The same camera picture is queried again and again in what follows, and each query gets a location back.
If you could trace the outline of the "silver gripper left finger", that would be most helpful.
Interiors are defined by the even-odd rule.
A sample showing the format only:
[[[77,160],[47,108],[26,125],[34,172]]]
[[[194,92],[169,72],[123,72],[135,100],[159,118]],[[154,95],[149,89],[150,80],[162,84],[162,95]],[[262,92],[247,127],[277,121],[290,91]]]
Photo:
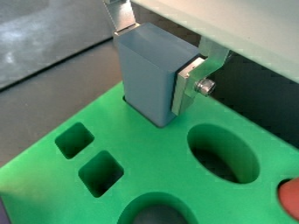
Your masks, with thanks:
[[[103,0],[103,3],[115,35],[119,36],[139,26],[130,0]]]

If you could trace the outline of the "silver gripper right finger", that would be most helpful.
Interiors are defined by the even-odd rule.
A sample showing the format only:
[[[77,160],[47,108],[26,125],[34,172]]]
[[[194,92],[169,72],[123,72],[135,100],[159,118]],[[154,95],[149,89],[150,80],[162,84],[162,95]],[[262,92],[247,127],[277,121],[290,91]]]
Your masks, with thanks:
[[[173,96],[173,112],[177,115],[182,114],[193,105],[197,94],[203,96],[211,94],[217,84],[209,79],[209,76],[225,65],[230,56],[230,49],[202,37],[199,54],[177,73]]]

